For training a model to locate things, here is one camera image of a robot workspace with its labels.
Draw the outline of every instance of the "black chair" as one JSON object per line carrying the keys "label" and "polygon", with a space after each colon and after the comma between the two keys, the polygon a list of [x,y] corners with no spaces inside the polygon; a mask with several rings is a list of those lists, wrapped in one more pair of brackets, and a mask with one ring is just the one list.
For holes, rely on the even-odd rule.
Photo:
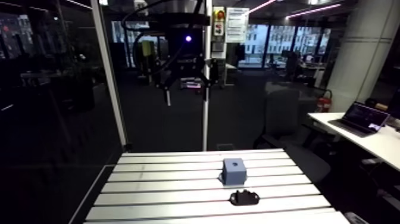
{"label": "black chair", "polygon": [[[261,135],[254,141],[253,149],[268,143],[273,148],[284,148],[290,158],[303,170],[313,183],[322,181],[330,172],[330,166],[312,151],[300,145],[285,143],[279,139],[293,135],[299,128],[299,91],[284,89],[265,96],[264,127]],[[312,125],[304,125],[314,133],[326,133]]]}

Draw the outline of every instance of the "fire extinguisher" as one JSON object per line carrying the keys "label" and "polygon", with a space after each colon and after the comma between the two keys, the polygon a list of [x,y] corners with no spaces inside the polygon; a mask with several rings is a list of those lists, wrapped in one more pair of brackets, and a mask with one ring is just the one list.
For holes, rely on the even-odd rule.
{"label": "fire extinguisher", "polygon": [[331,105],[332,105],[332,91],[326,89],[324,94],[317,101],[317,109],[315,112],[317,113],[328,112]]}

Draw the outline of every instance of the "pink light strip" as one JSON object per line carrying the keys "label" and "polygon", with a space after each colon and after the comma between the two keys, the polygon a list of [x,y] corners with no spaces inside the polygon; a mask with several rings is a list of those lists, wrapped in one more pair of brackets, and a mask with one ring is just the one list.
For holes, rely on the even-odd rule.
{"label": "pink light strip", "polygon": [[296,16],[299,16],[299,15],[305,15],[305,14],[315,13],[315,12],[319,12],[319,11],[322,11],[322,10],[329,10],[329,9],[331,9],[331,8],[336,8],[336,7],[339,7],[339,6],[341,6],[341,4],[329,5],[329,6],[322,7],[322,8],[317,8],[317,9],[314,9],[314,10],[304,11],[304,12],[302,12],[302,13],[296,13],[296,14],[293,14],[293,15],[288,15],[288,16],[286,17],[286,19],[289,19],[289,18],[292,18],[292,17],[296,17]]}
{"label": "pink light strip", "polygon": [[251,10],[247,11],[246,13],[244,13],[244,15],[248,15],[248,14],[250,14],[250,13],[256,11],[256,10],[259,10],[260,8],[262,8],[262,7],[266,6],[266,5],[269,5],[269,4],[273,3],[274,1],[276,1],[276,0],[269,0],[268,2],[265,2],[265,3],[255,7],[255,8],[252,8]]}

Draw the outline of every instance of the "gray block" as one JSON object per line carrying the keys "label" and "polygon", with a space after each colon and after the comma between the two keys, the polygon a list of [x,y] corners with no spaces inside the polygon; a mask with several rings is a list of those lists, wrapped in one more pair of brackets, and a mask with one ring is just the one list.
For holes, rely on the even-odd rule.
{"label": "gray block", "polygon": [[222,168],[224,185],[243,185],[247,178],[245,164],[241,158],[225,158]]}

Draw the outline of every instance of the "aluminum table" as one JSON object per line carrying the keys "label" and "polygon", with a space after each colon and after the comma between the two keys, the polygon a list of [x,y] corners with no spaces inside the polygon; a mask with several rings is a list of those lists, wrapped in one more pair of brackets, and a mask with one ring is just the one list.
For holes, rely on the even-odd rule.
{"label": "aluminum table", "polygon": [[[242,158],[244,186],[217,179],[224,158]],[[260,196],[234,206],[236,190]],[[87,223],[349,223],[282,149],[121,156],[86,217]]]}

